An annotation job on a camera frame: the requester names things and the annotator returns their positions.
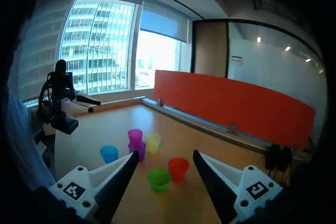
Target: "plastic cup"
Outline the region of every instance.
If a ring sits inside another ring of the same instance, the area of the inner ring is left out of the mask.
[[[169,161],[168,167],[173,181],[181,181],[189,169],[189,161],[184,158],[173,158]]]
[[[147,175],[154,192],[164,192],[171,182],[171,174],[166,169],[153,169]]]
[[[144,142],[130,142],[129,143],[129,152],[132,153],[133,151],[137,150],[139,152],[139,162],[144,160],[144,155],[146,153],[146,144]]]
[[[161,136],[157,133],[150,133],[145,135],[147,150],[151,153],[155,153],[159,149],[161,142]]]
[[[141,142],[142,141],[142,130],[131,129],[128,131],[130,142]]]
[[[104,146],[100,149],[100,154],[105,163],[112,163],[118,159],[118,149],[114,146]]]

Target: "orange divider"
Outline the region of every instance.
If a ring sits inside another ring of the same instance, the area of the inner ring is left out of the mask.
[[[253,84],[215,76],[155,71],[154,99],[206,120],[302,150],[315,110],[292,97]]]

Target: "purple cup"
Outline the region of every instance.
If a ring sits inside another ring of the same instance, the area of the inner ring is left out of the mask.
[[[142,130],[131,129],[128,131],[130,142],[141,142],[142,141]]]
[[[146,144],[142,141],[140,142],[140,144],[138,142],[130,142],[129,152],[132,153],[135,150],[139,152],[139,162],[142,162],[144,160],[144,154],[146,152]]]

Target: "table surface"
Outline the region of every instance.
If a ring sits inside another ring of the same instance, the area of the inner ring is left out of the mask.
[[[82,165],[93,170],[105,165],[100,149],[114,145],[119,157],[129,153],[127,131],[133,128],[162,137],[158,153],[146,153],[139,163],[112,223],[219,223],[219,217],[192,160],[198,150],[235,168],[255,165],[266,172],[262,154],[207,135],[143,105],[130,105],[76,117],[79,127],[66,135],[57,131],[55,140],[56,175],[66,175]],[[174,157],[189,160],[185,179],[172,182],[166,192],[154,193],[147,173],[168,168]]]

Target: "roller shade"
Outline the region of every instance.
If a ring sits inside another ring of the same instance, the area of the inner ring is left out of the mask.
[[[145,2],[140,29],[187,42],[188,18],[168,6]]]
[[[21,45],[18,95],[21,101],[39,96],[58,60],[56,45],[72,0],[50,0],[36,6]]]

